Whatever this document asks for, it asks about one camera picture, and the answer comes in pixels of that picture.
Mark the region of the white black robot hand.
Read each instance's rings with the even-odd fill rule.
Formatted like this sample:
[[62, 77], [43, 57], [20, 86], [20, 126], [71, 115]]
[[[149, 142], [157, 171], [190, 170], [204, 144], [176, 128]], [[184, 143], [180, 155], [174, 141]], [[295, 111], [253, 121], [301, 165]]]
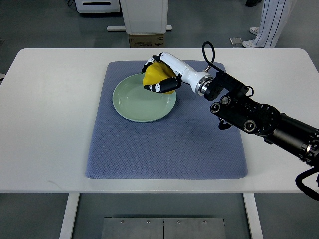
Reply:
[[142, 73], [144, 75], [147, 67], [153, 64], [154, 62], [162, 62], [166, 64], [176, 74], [176, 77], [171, 77], [160, 81], [158, 83], [158, 86], [160, 87], [159, 91], [157, 91], [155, 84], [150, 85], [149, 91], [155, 93], [171, 94], [176, 89], [181, 87], [182, 83], [186, 83], [191, 86], [193, 92], [199, 95], [203, 95], [202, 88], [204, 84], [213, 80], [213, 77], [209, 73], [198, 72], [185, 62], [165, 52], [159, 55], [154, 55], [144, 64], [142, 68]]

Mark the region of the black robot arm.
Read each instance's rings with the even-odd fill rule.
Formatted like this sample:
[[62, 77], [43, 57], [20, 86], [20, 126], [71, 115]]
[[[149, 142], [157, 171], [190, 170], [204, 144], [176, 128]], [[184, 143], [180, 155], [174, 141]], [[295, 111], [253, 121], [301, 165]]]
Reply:
[[215, 77], [199, 82], [197, 92], [212, 102], [210, 111], [219, 118], [219, 129], [234, 126], [247, 134], [254, 134], [268, 144], [274, 144], [305, 162], [310, 169], [299, 174], [296, 186], [314, 200], [319, 194], [303, 184], [303, 180], [319, 172], [319, 131], [300, 122], [275, 107], [261, 104], [248, 95], [246, 86], [205, 59], [208, 68], [214, 68]]

